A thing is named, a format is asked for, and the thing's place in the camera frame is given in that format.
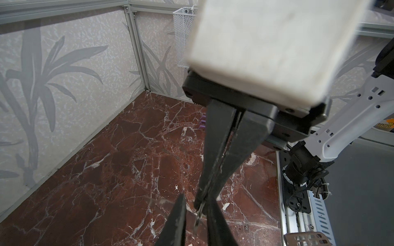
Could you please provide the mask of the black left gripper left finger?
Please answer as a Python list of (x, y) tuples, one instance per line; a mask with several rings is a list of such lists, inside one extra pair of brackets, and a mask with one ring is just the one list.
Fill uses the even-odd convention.
[(184, 246), (186, 238), (186, 197), (180, 194), (155, 246)]

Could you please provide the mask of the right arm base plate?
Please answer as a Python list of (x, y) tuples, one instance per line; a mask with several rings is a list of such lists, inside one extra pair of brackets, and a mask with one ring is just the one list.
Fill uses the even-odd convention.
[(306, 183), (295, 185), (291, 183), (285, 173), (287, 166), (290, 164), (291, 158), (288, 151), (279, 152), (279, 165), (281, 178), (282, 197), (285, 207), (290, 208), (294, 212), (311, 213)]

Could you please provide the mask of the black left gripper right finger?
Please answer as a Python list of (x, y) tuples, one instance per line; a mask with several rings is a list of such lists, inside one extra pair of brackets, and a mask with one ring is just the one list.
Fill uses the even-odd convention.
[(224, 218), (216, 199), (211, 196), (207, 205), (207, 226), (209, 246), (237, 246), (238, 243)]

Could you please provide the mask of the metal keyring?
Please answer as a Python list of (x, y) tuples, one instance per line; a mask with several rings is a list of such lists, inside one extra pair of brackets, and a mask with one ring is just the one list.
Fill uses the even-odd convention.
[(194, 230), (193, 230), (194, 233), (197, 233), (197, 230), (198, 230), (198, 227), (200, 225), (201, 218), (202, 218), (202, 215), (203, 215), (204, 207), (205, 207), (205, 202), (202, 202), (200, 207), (199, 207), (199, 209), (198, 209), (198, 211), (197, 211), (196, 220), (195, 220), (195, 223), (194, 223)]

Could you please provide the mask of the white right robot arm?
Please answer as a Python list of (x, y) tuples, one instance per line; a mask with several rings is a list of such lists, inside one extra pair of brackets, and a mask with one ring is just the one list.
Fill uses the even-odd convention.
[(327, 197), (327, 168), (353, 140), (394, 111), (394, 44), (333, 118), (328, 91), (364, 12), (393, 1), (203, 1), (186, 48), (183, 90), (207, 108), (204, 164), (194, 207), (206, 214), (261, 144), (284, 150), (285, 204), (310, 212), (306, 192)]

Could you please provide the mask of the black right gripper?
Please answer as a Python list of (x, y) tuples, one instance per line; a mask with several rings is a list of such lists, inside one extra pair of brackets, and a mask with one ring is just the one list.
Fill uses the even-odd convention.
[[(303, 140), (310, 135), (312, 127), (328, 119), (331, 108), (331, 99), (327, 96), (320, 104), (302, 113), (217, 84), (192, 70), (182, 87), (194, 103), (207, 106), (204, 164), (194, 201), (196, 210), (205, 203), (211, 189), (213, 197), (219, 196), (227, 180), (270, 134), (287, 142)], [(236, 108), (246, 112), (220, 164), (237, 114)]]

